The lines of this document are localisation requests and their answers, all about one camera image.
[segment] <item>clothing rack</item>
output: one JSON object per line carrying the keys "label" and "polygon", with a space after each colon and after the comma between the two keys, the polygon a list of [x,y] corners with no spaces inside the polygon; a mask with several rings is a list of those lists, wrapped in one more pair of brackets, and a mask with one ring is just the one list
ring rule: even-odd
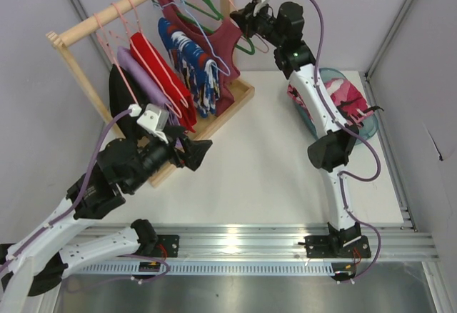
{"label": "clothing rack", "polygon": [[[131,0],[135,6],[138,6],[148,0]],[[120,0],[116,3],[122,14],[132,10],[129,0]],[[226,5],[224,0],[221,0],[221,10],[223,14],[230,12],[230,6]],[[101,25],[105,26],[113,20],[119,18],[118,11],[114,6],[110,5],[103,11],[97,13]],[[99,29],[99,24],[94,16],[87,18],[79,24],[71,27],[67,31],[57,34],[53,31],[49,32],[46,37],[51,42],[51,45],[60,53],[62,59],[65,61],[70,69],[70,72],[75,77],[79,86],[88,97],[89,101],[94,105],[97,112],[102,119],[108,123],[112,120],[108,108],[104,105],[100,96],[96,92],[94,86],[91,84],[88,77],[85,75],[83,69],[79,66],[78,61],[69,50],[69,47],[83,38],[89,36]],[[221,115],[210,116],[209,118],[198,117],[198,122],[194,126],[195,133],[189,133],[189,136],[194,140],[208,139],[214,132],[216,132],[222,125],[224,125],[250,98],[254,95],[254,88],[243,81],[236,79],[229,84],[228,89],[231,91],[235,98],[235,102]],[[114,133],[118,137],[124,137],[124,134],[117,125],[113,126]],[[150,178],[151,184],[156,187],[164,179],[166,179],[176,167],[172,164],[165,165],[157,174]]]}

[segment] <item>maroon tank top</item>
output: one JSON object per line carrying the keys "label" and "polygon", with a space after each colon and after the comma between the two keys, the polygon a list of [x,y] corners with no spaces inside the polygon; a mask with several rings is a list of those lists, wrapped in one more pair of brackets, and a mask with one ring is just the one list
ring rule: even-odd
{"label": "maroon tank top", "polygon": [[[157,0],[160,5],[165,6],[173,0]],[[176,12],[179,12],[178,7],[171,4],[163,9],[165,19],[170,21],[172,24],[176,25],[182,32],[187,35],[188,38],[194,40],[210,57],[212,57],[211,49],[208,46],[208,42],[205,37],[201,34],[200,29],[186,21],[181,20]],[[220,115],[228,109],[231,104],[235,101],[233,95],[228,90],[227,85],[232,82],[234,79],[237,79],[240,76],[240,71],[233,64],[233,51],[235,45],[238,43],[242,35],[241,30],[231,23],[229,18],[225,18],[222,21],[222,25],[215,30],[214,33],[208,34],[208,39],[213,46],[214,53],[221,57],[223,61],[227,64],[230,69],[230,76],[226,76],[219,72],[219,85],[221,87],[221,97],[216,102],[216,115]],[[218,59],[216,61],[218,68],[227,72],[226,67]]]}

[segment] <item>metal floor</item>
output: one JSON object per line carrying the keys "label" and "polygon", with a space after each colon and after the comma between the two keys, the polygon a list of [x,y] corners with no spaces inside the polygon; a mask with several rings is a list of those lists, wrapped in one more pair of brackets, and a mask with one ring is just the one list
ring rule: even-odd
{"label": "metal floor", "polygon": [[[108,278],[77,275],[67,285],[77,289]],[[117,281],[76,294],[61,289],[54,313],[435,311],[421,263],[378,263],[355,285],[337,285],[328,277],[167,276],[141,286]]]}

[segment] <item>red garment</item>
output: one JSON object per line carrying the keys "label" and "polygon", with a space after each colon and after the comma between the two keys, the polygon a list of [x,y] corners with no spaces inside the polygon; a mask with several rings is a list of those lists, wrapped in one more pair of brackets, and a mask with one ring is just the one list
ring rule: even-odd
{"label": "red garment", "polygon": [[[173,2],[173,0],[157,1],[162,6]],[[195,41],[211,58],[213,58],[213,53],[211,52],[205,37],[201,34],[200,29],[191,23],[181,20],[176,14],[178,11],[178,7],[173,4],[164,7],[163,13],[165,19],[176,25],[188,38]],[[208,35],[214,53],[221,57],[230,69],[230,76],[226,76],[219,72],[221,98],[216,102],[216,115],[222,114],[235,101],[233,95],[227,88],[227,85],[240,76],[240,71],[235,67],[235,64],[233,64],[233,51],[242,34],[241,30],[232,24],[229,18],[225,18],[222,21],[222,25],[220,25],[214,33]],[[214,59],[214,61],[216,61],[218,68],[227,72],[226,67],[218,59]]]}
{"label": "red garment", "polygon": [[[160,53],[149,43],[146,38],[141,34],[141,33],[135,33],[131,37],[131,43],[133,44],[130,45],[130,52],[132,56],[135,58],[135,60],[143,67],[146,72],[148,72],[149,76],[151,78],[154,78],[152,74],[149,73],[148,67],[154,71],[154,75],[157,77],[159,82],[162,84],[164,87],[164,90],[166,93],[171,97],[171,100],[178,106],[178,108],[181,110],[182,117],[179,118],[179,124],[181,126],[186,127],[189,131],[195,132],[194,128],[192,127],[193,125],[196,124],[197,118],[196,118],[196,112],[194,108],[194,101],[192,100],[192,95],[191,92],[186,88],[186,86],[183,84],[183,82],[179,79],[178,75],[174,73],[174,71],[168,66],[168,64],[164,61]],[[151,45],[152,49],[155,51],[157,58],[154,56],[154,54],[151,52],[151,50],[148,47],[148,44]],[[140,56],[138,53],[143,57],[144,61],[147,63],[147,66],[142,62]],[[164,71],[161,67],[160,64],[164,65],[164,68],[166,71]],[[171,77],[172,82],[176,85],[176,88],[172,86],[170,83],[170,79],[167,76],[167,72]],[[181,102],[181,96],[179,95],[181,93],[187,104],[188,108],[186,108],[183,103]]]}

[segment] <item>purple shirt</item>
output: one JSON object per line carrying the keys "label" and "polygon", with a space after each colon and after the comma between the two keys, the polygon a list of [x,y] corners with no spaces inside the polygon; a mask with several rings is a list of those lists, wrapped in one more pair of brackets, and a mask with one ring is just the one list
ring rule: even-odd
{"label": "purple shirt", "polygon": [[179,125],[178,117],[166,106],[166,104],[171,106],[171,102],[166,98],[162,90],[160,90],[157,83],[148,75],[143,67],[138,64],[135,58],[132,57],[130,50],[119,46],[117,48],[117,60],[119,65],[135,78],[138,85],[147,95],[149,101],[170,113],[168,122],[171,125]]}

